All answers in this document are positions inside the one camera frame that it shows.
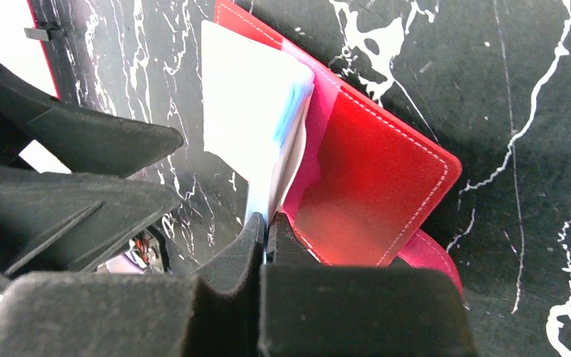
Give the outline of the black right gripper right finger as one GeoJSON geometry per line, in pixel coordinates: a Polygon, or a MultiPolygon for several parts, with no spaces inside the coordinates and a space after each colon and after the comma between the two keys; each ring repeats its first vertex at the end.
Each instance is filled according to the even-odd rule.
{"type": "Polygon", "coordinates": [[[288,217],[268,229],[273,259],[260,269],[262,356],[476,356],[452,279],[422,268],[297,265],[288,217]]]}

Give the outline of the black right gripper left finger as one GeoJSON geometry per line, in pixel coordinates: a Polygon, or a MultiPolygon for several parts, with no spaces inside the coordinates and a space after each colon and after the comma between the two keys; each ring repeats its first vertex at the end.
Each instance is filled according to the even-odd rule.
{"type": "Polygon", "coordinates": [[[265,220],[194,272],[34,273],[0,303],[0,356],[256,356],[265,220]]]}

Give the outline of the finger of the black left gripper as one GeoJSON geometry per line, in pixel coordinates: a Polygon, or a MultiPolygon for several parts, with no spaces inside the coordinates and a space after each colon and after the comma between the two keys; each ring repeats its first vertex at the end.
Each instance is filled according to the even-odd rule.
{"type": "Polygon", "coordinates": [[[0,63],[0,165],[38,141],[68,169],[126,178],[180,148],[181,133],[84,109],[44,93],[0,63]]]}
{"type": "Polygon", "coordinates": [[[179,205],[162,184],[0,165],[0,292],[33,271],[93,271],[179,205]]]}

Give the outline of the red leather card holder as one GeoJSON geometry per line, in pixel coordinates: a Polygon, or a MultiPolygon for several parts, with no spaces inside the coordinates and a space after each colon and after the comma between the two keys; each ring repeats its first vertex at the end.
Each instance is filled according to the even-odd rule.
{"type": "Polygon", "coordinates": [[[216,3],[215,22],[314,72],[305,151],[283,206],[299,241],[329,266],[400,257],[460,284],[449,254],[420,228],[459,178],[459,160],[233,2],[216,3]]]}

